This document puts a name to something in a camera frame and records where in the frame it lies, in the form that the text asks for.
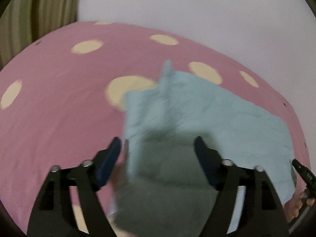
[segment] blue fabric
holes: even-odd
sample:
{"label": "blue fabric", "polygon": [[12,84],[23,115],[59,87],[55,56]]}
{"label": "blue fabric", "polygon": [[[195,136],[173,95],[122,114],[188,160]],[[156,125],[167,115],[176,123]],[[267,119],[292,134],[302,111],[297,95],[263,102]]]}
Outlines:
{"label": "blue fabric", "polygon": [[[116,195],[119,227],[139,237],[199,235],[217,196],[194,153],[199,135],[238,166],[263,166],[283,204],[293,196],[288,128],[263,108],[200,77],[174,72],[170,61],[155,89],[128,92],[125,104],[128,183]],[[240,192],[229,232],[238,225],[242,202]]]}

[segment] wall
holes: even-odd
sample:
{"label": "wall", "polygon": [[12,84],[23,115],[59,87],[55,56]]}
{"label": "wall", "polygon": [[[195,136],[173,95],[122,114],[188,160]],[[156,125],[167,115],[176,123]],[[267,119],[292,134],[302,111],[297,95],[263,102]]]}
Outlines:
{"label": "wall", "polygon": [[239,61],[292,104],[316,170],[316,19],[304,0],[79,0],[78,19],[169,31]]}

